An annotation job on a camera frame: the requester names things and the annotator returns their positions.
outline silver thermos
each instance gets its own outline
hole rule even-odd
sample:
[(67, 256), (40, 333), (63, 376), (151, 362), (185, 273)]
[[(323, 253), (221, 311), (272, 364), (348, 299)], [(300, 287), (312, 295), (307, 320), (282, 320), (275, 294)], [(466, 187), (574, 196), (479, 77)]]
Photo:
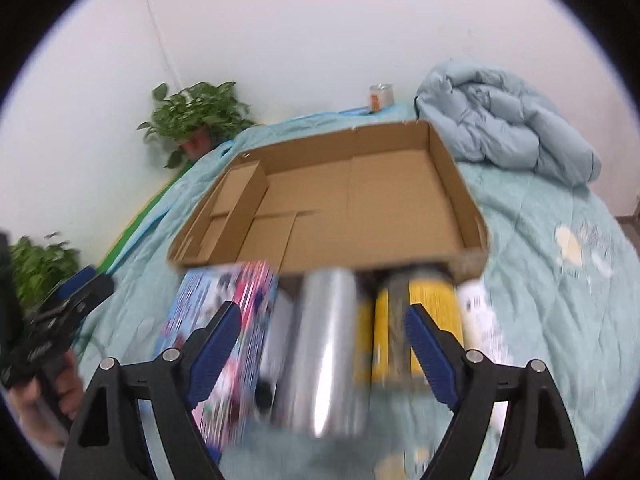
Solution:
[(272, 423), (316, 437), (361, 434), (369, 412), (373, 304), (355, 273), (307, 273), (290, 328)]

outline green plant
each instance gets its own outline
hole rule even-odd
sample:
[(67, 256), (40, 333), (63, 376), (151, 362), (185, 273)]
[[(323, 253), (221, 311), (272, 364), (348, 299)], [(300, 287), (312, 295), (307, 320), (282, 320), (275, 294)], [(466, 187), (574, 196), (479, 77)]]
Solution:
[[(45, 238), (59, 235), (53, 233)], [(78, 251), (67, 248), (68, 242), (34, 244), (27, 236), (11, 247), (14, 286), (25, 311), (32, 310), (50, 291), (79, 270)]]
[(229, 81), (213, 86), (202, 82), (167, 97), (169, 87), (162, 83), (151, 92), (159, 107), (151, 120), (140, 124), (138, 129), (146, 128), (145, 140), (169, 138), (178, 144), (166, 168), (176, 168), (181, 163), (184, 149), (180, 144), (191, 140), (199, 127), (208, 126), (212, 144), (217, 146), (254, 124), (247, 118), (248, 105), (236, 99), (235, 84)]

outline flower pot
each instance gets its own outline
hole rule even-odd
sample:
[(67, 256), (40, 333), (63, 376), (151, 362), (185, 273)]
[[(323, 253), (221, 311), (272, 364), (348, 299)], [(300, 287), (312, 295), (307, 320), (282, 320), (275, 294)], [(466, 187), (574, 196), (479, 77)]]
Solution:
[(197, 130), (194, 130), (191, 139), (187, 140), (187, 142), (183, 142), (181, 146), (189, 157), (189, 160), (192, 162), (195, 162), (204, 155), (207, 155), (212, 148), (209, 127), (206, 124), (203, 124)]

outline cardboard divider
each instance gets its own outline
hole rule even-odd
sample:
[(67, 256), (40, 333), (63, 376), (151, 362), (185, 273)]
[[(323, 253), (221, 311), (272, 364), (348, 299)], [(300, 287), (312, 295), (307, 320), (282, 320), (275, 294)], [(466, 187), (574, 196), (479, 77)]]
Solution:
[(280, 274), (443, 262), (477, 277), (487, 230), (424, 121), (376, 124), (239, 155), (180, 229), (182, 266), (267, 260)]

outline human hand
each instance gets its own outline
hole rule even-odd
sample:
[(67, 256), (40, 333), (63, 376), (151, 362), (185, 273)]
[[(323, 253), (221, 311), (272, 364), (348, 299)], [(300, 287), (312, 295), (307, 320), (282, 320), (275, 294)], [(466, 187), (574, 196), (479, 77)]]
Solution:
[[(74, 420), (82, 403), (84, 390), (78, 376), (78, 363), (71, 350), (64, 354), (67, 367), (56, 377), (55, 389), (60, 396), (60, 411)], [(58, 432), (43, 418), (36, 407), (42, 393), (40, 383), (32, 379), (26, 384), (14, 386), (8, 392), (9, 403), (18, 414), (18, 421), (25, 436), (46, 446), (62, 446)]]

